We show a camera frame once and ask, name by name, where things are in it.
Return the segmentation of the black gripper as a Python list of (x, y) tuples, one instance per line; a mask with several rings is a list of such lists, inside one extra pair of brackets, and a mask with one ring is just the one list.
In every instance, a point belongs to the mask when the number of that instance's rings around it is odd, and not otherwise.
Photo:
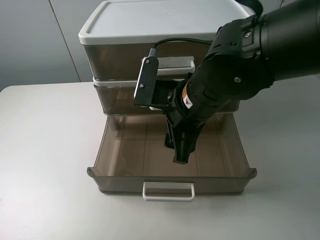
[(174, 149), (173, 162), (185, 165), (196, 149), (203, 124), (220, 110), (220, 74), (195, 72), (182, 81), (157, 79), (152, 103), (165, 114), (164, 145)]

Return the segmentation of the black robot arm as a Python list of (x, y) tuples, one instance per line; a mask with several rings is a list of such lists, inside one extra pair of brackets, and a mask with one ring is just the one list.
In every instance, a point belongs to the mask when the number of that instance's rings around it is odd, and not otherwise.
[(165, 145), (174, 163), (186, 164), (208, 119), (232, 101), (248, 100), (276, 81), (320, 72), (320, 3), (297, 0), (267, 14), (220, 27), (197, 70), (174, 88), (165, 111)]

